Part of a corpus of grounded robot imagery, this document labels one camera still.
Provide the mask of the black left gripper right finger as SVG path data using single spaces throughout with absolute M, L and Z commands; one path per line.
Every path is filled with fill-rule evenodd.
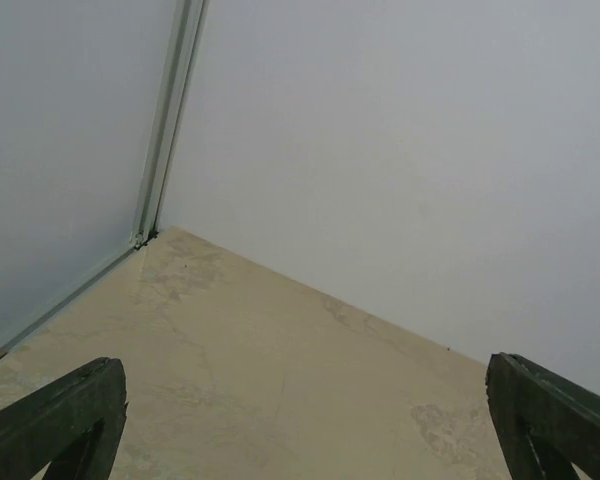
M 517 354 L 493 354 L 485 384 L 513 479 L 600 479 L 599 395 Z

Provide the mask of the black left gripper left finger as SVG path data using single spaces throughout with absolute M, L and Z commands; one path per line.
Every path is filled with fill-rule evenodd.
M 0 410 L 0 479 L 107 479 L 126 413 L 122 361 L 80 366 Z

